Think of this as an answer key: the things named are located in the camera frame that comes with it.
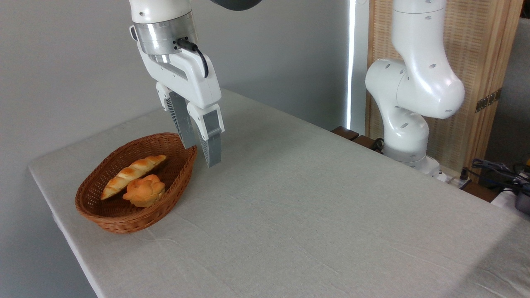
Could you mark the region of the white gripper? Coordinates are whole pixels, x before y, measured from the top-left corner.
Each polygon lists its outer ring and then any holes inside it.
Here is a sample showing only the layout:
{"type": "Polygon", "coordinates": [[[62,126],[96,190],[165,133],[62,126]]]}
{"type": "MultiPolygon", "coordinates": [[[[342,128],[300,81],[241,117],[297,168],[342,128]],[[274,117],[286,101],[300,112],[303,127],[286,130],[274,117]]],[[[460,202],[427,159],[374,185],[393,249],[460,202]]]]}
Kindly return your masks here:
{"type": "Polygon", "coordinates": [[[222,158],[221,134],[225,132],[223,117],[217,102],[221,99],[219,83],[213,64],[205,56],[208,76],[201,57],[182,49],[170,54],[169,63],[154,62],[138,46],[144,65],[157,81],[161,105],[168,111],[185,149],[196,145],[191,118],[200,134],[200,143],[208,168],[222,158]]]}

